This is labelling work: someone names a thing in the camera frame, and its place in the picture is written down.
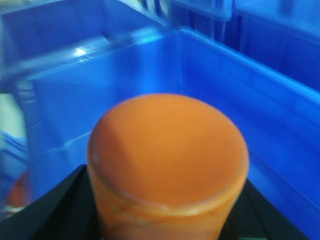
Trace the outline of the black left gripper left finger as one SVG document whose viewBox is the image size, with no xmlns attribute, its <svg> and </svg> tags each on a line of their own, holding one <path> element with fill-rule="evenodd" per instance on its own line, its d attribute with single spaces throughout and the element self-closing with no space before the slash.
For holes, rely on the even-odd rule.
<svg viewBox="0 0 320 240">
<path fill-rule="evenodd" d="M 44 196 L 0 223 L 2 240 L 100 240 L 86 165 Z"/>
</svg>

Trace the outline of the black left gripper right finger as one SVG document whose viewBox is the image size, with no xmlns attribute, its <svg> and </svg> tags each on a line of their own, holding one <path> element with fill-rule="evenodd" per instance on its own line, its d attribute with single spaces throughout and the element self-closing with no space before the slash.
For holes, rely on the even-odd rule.
<svg viewBox="0 0 320 240">
<path fill-rule="evenodd" d="M 219 239 L 307 240 L 308 237 L 247 180 Z"/>
</svg>

